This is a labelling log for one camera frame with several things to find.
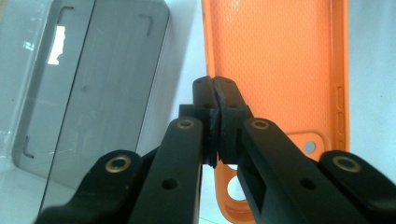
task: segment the small hole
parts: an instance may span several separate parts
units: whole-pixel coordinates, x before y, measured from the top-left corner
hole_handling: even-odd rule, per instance
[[[126,155],[114,157],[106,163],[106,170],[109,173],[119,173],[126,170],[131,165],[131,159]]]
[[[210,108],[213,108],[213,105],[211,105],[211,104],[204,104],[204,108],[210,109]]]
[[[244,191],[242,190],[241,184],[239,183],[238,177],[234,176],[227,187],[228,194],[230,197],[237,201],[243,201],[247,197],[245,196]]]
[[[175,189],[177,188],[177,181],[173,178],[165,179],[163,181],[163,189]]]
[[[112,165],[115,169],[120,169],[120,167],[124,166],[125,163],[126,163],[125,160],[116,160],[116,161],[113,161],[113,162],[111,163],[111,165]]]
[[[304,145],[304,150],[306,153],[313,153],[317,145],[313,141],[308,141]]]
[[[310,179],[302,179],[300,181],[301,186],[303,186],[305,189],[315,189],[317,186],[315,185],[314,182]]]

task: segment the orange phone case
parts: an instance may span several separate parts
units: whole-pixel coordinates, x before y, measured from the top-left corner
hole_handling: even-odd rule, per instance
[[[347,0],[203,0],[203,13],[211,77],[233,79],[253,115],[306,156],[348,150]],[[219,162],[219,208],[232,223],[254,223],[247,201],[228,194],[235,175]]]

